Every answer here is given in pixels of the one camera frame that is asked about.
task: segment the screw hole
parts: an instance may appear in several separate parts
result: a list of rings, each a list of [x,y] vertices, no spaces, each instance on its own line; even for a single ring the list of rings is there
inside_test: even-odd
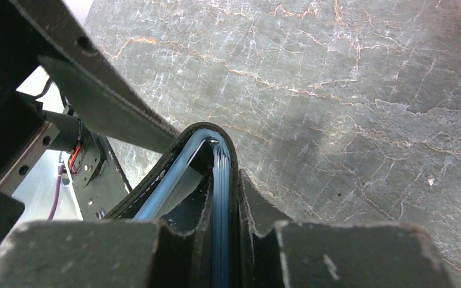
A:
[[[89,56],[94,56],[98,53],[98,50],[92,45],[91,40],[86,36],[79,37],[76,44]]]
[[[43,146],[47,146],[48,144],[50,144],[50,137],[49,136],[45,136],[43,137],[43,140],[41,141],[41,143],[43,144]]]
[[[29,171],[29,166],[24,165],[19,169],[19,175],[23,176]]]

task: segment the red wire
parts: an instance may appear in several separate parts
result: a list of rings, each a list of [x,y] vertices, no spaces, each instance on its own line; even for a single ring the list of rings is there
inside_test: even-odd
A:
[[[77,158],[77,155],[80,152],[80,148],[81,146],[78,146],[77,149],[75,149],[75,153],[73,153],[73,155],[71,156],[70,162],[68,164],[70,171],[71,171],[71,167],[73,166],[73,163],[75,162],[75,158]]]

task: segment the black metal bracket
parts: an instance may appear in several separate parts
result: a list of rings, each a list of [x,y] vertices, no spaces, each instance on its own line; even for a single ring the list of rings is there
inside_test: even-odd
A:
[[[81,143],[80,153],[75,159],[77,169],[73,179],[73,188],[75,189],[85,188],[98,175],[101,165],[106,160],[97,134],[87,133]]]
[[[84,220],[102,219],[131,191],[106,137],[87,133],[75,159],[73,190]]]

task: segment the black cable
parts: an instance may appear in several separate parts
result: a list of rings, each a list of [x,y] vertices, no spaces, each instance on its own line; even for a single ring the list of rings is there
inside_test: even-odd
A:
[[[43,87],[43,91],[39,93],[38,95],[34,96],[34,100],[38,100],[41,97],[45,96],[45,94],[47,94],[47,92],[49,91],[52,83],[54,83],[54,81],[52,80],[52,78],[49,77],[49,79],[47,80],[47,83],[45,83],[45,87]]]

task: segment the gray marble surface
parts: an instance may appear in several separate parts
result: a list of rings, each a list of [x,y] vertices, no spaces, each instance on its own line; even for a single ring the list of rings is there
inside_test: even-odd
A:
[[[105,0],[85,27],[177,128],[224,127],[282,211],[417,223],[461,287],[461,0]],[[158,159],[113,144],[132,184]]]

